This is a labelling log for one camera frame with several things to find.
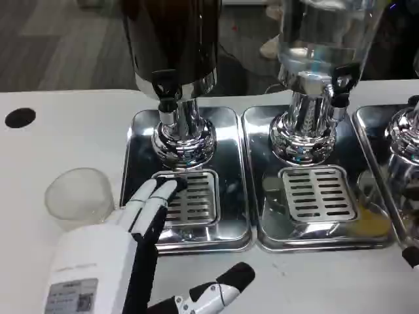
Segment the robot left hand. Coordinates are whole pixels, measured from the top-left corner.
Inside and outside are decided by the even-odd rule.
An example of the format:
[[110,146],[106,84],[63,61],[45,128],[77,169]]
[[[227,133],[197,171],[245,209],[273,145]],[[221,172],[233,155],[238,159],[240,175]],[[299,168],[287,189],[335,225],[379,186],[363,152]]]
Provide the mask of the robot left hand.
[[151,305],[158,250],[168,206],[185,179],[149,179],[124,209],[102,224],[76,228],[59,240],[43,313],[220,313],[255,278],[237,263],[215,280]]

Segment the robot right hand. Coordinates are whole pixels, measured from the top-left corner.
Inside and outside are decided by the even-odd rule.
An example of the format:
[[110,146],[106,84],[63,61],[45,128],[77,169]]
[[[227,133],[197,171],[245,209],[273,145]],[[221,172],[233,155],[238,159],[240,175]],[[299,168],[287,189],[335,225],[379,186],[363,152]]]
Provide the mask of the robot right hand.
[[415,246],[406,247],[402,251],[402,257],[405,261],[409,264],[409,266],[414,269],[418,270],[419,266],[419,248]]

